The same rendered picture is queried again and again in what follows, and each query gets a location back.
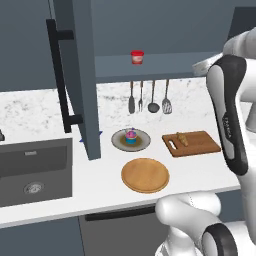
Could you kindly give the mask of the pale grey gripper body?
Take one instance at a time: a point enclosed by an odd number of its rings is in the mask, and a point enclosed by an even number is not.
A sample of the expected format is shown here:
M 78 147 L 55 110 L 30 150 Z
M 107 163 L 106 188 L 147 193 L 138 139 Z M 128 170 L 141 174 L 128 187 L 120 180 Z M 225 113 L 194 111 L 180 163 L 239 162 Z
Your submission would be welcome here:
M 214 62 L 216 62 L 218 59 L 220 59 L 223 56 L 222 53 L 216 54 L 214 56 L 211 56 L 210 58 L 207 58 L 205 60 L 202 60 L 200 62 L 197 62 L 192 65 L 193 73 L 195 76 L 205 76 L 209 70 L 209 68 L 212 66 Z

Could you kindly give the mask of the red jam jar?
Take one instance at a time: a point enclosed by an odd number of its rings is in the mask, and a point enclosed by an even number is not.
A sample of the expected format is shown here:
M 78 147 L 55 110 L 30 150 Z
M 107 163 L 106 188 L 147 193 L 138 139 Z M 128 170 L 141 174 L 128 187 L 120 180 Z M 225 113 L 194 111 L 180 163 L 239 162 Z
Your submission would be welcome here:
M 132 50 L 130 55 L 133 64 L 141 65 L 143 63 L 144 52 L 142 50 Z

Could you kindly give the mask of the brown croissant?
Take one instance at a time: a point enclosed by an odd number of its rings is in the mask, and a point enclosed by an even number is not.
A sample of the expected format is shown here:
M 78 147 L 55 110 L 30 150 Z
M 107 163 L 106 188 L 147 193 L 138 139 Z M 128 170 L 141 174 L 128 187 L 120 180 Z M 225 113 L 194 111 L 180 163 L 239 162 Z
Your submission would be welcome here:
M 188 146 L 187 138 L 186 138 L 186 136 L 185 136 L 183 133 L 177 132 L 177 133 L 176 133 L 176 136 L 177 136 L 177 139 L 178 139 L 185 147 Z

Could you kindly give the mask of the brown wooden cutting board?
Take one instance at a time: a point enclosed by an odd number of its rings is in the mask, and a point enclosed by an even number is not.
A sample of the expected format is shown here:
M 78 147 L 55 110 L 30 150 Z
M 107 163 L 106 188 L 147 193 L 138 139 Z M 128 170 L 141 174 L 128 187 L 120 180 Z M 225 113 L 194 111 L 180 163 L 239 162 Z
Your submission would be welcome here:
M 163 135 L 162 140 L 173 157 L 184 157 L 220 152 L 220 146 L 205 131 L 183 133 L 188 141 L 185 147 L 175 134 Z

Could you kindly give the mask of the hanging slotted spatula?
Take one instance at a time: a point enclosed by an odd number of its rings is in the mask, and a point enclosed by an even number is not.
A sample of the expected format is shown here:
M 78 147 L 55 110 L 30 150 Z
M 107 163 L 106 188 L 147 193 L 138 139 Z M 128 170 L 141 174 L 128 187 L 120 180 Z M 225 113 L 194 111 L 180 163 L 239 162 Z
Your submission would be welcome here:
M 172 113 L 172 105 L 170 100 L 168 99 L 168 87 L 169 87 L 169 80 L 166 80 L 166 88 L 165 88 L 165 97 L 162 100 L 162 110 L 164 114 L 171 114 Z

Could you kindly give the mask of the dark grey cupboard door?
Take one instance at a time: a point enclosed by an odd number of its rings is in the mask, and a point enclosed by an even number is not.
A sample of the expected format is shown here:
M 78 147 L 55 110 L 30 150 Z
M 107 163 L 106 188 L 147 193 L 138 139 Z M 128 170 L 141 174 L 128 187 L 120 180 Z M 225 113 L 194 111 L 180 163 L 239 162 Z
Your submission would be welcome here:
M 256 27 L 256 7 L 236 7 L 227 39 Z

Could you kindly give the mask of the hanging metal fork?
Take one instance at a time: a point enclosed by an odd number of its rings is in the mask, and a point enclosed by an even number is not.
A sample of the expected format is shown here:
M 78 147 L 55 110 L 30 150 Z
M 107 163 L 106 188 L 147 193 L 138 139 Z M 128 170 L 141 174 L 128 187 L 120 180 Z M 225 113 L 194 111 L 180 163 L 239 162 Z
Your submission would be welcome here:
M 140 82 L 140 99 L 138 101 L 138 107 L 140 112 L 142 112 L 142 109 L 143 109 L 143 84 L 144 82 L 141 81 Z

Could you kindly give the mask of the hanging metal turner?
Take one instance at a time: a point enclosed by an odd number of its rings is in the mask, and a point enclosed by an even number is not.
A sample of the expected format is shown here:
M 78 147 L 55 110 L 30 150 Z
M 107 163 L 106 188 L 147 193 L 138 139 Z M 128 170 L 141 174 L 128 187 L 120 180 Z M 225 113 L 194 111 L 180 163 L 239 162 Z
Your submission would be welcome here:
M 133 96 L 133 81 L 130 82 L 130 97 L 128 102 L 128 110 L 130 114 L 135 112 L 135 99 Z

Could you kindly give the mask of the grey round plate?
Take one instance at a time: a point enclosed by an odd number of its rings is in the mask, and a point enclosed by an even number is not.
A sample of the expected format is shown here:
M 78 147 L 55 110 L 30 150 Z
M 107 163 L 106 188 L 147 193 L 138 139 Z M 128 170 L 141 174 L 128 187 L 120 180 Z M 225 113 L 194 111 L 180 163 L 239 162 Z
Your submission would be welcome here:
M 139 129 L 133 129 L 137 137 L 136 139 L 131 139 L 131 143 L 128 143 L 128 138 L 126 137 L 128 131 L 131 131 L 131 128 L 122 129 L 113 134 L 111 142 L 114 147 L 125 152 L 138 152 L 146 149 L 150 145 L 150 136 Z

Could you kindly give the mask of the round wooden plate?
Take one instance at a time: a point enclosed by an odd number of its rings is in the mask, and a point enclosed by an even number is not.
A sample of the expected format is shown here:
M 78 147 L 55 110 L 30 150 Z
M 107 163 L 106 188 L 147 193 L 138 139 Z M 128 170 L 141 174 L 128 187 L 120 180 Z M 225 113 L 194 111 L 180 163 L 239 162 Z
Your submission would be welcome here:
M 170 179 L 168 169 L 151 158 L 137 158 L 127 162 L 121 171 L 123 183 L 139 193 L 156 193 L 165 188 Z

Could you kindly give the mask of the blue object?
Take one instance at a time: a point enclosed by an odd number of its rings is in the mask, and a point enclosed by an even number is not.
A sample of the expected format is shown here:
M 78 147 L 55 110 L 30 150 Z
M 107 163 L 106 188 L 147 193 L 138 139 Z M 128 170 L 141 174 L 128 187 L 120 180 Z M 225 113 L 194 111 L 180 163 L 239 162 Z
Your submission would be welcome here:
M 99 136 L 103 133 L 103 131 L 99 131 Z M 84 142 L 84 140 L 81 138 L 79 142 Z

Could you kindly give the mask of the closed grey cupboard door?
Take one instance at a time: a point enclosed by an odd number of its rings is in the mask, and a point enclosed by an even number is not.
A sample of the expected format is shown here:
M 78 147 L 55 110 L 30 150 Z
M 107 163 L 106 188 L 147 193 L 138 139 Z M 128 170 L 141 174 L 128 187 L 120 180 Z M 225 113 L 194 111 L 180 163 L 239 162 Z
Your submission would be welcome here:
M 56 87 L 49 0 L 0 0 L 0 92 Z

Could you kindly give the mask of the grey dishwasher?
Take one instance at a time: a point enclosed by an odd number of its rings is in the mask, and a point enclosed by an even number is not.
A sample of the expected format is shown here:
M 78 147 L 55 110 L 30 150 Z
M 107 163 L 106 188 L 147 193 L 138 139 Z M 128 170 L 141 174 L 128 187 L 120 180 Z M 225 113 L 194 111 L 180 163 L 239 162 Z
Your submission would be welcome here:
M 154 256 L 168 234 L 155 212 L 99 221 L 85 216 L 79 217 L 85 256 Z

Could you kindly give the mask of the dark grey sink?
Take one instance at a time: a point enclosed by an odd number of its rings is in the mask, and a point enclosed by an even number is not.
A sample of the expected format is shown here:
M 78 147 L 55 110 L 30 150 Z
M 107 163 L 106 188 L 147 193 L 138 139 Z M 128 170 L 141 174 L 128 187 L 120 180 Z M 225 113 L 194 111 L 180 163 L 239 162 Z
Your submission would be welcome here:
M 0 207 L 71 196 L 71 138 L 0 145 Z

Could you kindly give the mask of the grey wall cupboard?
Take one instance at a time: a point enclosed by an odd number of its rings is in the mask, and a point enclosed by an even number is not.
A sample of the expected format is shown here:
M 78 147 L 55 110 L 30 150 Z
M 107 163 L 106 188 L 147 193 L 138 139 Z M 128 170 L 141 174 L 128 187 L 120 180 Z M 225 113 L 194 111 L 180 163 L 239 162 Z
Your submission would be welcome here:
M 236 0 L 92 0 L 99 83 L 186 76 L 222 51 Z M 144 52 L 132 63 L 131 51 Z

